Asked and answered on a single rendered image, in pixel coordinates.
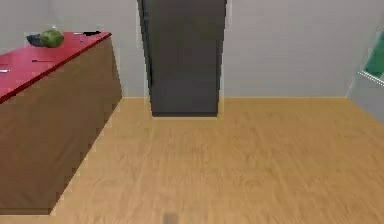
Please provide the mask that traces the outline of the black bowl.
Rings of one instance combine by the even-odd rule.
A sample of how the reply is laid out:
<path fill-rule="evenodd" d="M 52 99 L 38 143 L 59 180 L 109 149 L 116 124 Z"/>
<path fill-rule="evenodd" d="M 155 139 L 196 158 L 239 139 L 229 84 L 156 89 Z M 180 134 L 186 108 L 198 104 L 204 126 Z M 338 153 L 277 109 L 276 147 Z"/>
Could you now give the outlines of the black bowl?
<path fill-rule="evenodd" d="M 28 43 L 34 47 L 43 47 L 44 44 L 41 42 L 39 34 L 32 34 L 26 37 Z"/>

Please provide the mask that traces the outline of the green lettuce head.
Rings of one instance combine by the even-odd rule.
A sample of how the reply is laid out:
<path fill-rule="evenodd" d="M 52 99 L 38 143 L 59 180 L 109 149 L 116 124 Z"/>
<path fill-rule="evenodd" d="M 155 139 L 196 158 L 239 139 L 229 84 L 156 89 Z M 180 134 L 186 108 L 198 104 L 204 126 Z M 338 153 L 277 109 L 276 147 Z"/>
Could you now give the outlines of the green lettuce head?
<path fill-rule="evenodd" d="M 41 43 L 47 48 L 59 47 L 64 41 L 64 35 L 56 29 L 50 29 L 40 34 Z"/>

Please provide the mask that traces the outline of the dark grey fridge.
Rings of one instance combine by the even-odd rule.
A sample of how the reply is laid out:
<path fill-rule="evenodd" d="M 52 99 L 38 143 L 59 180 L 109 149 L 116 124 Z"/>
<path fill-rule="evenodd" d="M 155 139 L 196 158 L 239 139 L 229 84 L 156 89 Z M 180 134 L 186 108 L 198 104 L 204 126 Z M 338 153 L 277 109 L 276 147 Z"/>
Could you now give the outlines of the dark grey fridge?
<path fill-rule="evenodd" d="M 137 0 L 154 117 L 215 117 L 227 0 Z"/>

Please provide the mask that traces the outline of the brown counter with red top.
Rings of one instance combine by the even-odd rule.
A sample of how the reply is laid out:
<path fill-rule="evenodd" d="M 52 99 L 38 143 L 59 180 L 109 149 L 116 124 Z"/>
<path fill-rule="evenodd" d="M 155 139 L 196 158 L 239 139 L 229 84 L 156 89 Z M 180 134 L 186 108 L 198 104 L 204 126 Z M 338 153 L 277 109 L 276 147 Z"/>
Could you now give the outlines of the brown counter with red top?
<path fill-rule="evenodd" d="M 0 56 L 0 215 L 48 215 L 122 98 L 112 36 Z"/>

